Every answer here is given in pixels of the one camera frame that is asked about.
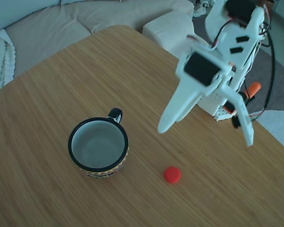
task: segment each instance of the red ball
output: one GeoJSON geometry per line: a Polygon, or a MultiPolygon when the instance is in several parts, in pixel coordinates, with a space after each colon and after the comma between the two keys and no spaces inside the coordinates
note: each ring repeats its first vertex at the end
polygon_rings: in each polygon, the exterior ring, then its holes
{"type": "Polygon", "coordinates": [[[181,175],[181,171],[174,166],[168,167],[164,172],[164,178],[168,183],[177,183],[181,175]]]}

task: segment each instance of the mug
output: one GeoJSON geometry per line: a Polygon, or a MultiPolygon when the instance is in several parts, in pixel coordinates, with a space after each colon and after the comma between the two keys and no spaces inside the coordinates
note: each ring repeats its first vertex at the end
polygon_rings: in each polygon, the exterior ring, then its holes
{"type": "Polygon", "coordinates": [[[71,132],[68,140],[70,157],[88,176],[108,177],[123,166],[128,138],[120,125],[122,115],[122,110],[114,108],[108,117],[87,119],[71,132]]]}

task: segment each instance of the orange component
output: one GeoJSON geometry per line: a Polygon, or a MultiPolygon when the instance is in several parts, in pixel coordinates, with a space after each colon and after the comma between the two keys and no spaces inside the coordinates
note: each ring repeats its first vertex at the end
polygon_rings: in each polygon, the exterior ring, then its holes
{"type": "Polygon", "coordinates": [[[259,82],[253,82],[248,87],[248,94],[250,97],[248,97],[247,91],[244,91],[244,94],[248,99],[251,99],[260,89],[261,89],[261,84],[259,82]]]}

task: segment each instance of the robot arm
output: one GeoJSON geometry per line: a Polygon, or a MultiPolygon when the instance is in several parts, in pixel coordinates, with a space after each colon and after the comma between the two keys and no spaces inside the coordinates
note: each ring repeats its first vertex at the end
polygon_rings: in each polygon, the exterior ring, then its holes
{"type": "Polygon", "coordinates": [[[215,92],[225,102],[233,104],[246,143],[253,144],[249,113],[237,91],[250,69],[257,44],[264,39],[260,34],[263,22],[263,8],[248,0],[217,0],[205,22],[207,33],[216,46],[204,48],[195,41],[191,50],[180,58],[176,69],[180,83],[162,114],[159,133],[181,121],[201,98],[206,99],[215,92]],[[230,76],[233,65],[241,72],[235,77],[230,76]]]}

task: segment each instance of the white blanket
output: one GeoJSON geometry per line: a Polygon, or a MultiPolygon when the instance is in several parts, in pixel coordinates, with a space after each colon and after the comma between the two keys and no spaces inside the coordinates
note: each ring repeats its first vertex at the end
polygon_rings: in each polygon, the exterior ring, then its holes
{"type": "Polygon", "coordinates": [[[0,88],[14,79],[16,51],[9,35],[0,30],[0,88]]]}

